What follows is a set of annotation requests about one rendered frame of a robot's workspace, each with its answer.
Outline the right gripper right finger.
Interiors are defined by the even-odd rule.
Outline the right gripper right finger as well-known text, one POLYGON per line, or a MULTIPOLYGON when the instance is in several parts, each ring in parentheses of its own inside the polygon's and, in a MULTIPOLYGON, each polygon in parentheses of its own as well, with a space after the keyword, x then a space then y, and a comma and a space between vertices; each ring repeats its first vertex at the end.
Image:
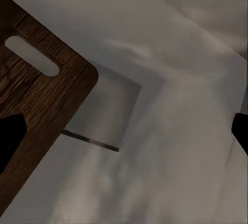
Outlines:
POLYGON ((231 133, 233 133, 248 155, 248 115, 236 113, 232 120, 231 133))

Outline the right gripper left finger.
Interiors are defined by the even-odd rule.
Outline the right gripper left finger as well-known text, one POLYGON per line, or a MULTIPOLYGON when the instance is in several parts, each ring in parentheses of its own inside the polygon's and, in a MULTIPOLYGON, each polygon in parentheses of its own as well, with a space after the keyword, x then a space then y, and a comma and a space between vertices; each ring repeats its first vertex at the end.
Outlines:
POLYGON ((22 113, 0 120, 0 174, 4 171, 26 133, 27 127, 22 113))

